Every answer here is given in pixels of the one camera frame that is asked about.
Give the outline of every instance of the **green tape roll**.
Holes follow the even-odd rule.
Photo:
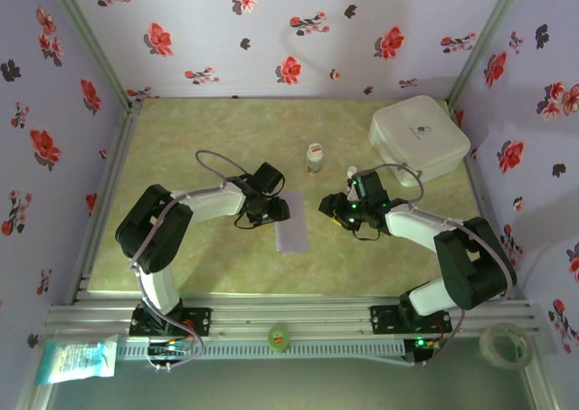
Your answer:
[[[268,343],[271,349],[283,353],[290,344],[290,331],[281,324],[276,324],[268,333]]]

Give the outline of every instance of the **metal base plate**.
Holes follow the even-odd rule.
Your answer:
[[[194,330],[201,337],[209,336],[209,327],[211,325],[211,309],[209,308],[183,308],[181,322],[191,321]],[[156,328],[147,311],[142,306],[137,306],[133,311],[133,316],[130,321],[130,328],[128,335],[131,337],[151,337],[151,336],[166,336],[166,333],[157,333]],[[187,336],[184,330],[177,329],[174,336]]]
[[[370,306],[370,319],[372,321],[372,331],[375,335],[439,333],[441,328],[444,333],[452,331],[451,316],[445,311],[423,317],[411,328],[400,321],[398,307],[394,305]]]

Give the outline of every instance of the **clear tape roll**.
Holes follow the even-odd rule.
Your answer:
[[[508,338],[513,343],[516,354],[514,360],[509,360],[498,352],[498,338]],[[479,347],[482,356],[493,367],[501,369],[523,369],[533,359],[533,344],[530,337],[515,324],[500,323],[487,327],[480,334]]]

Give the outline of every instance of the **small white bottle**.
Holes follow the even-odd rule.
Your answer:
[[[322,169],[323,157],[324,150],[319,143],[312,143],[308,146],[308,152],[306,152],[308,173],[316,174]]]

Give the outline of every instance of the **purple paper sheet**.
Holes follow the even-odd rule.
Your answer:
[[[304,194],[301,191],[282,191],[280,197],[288,202],[289,219],[275,223],[275,243],[278,253],[308,252],[309,238]]]

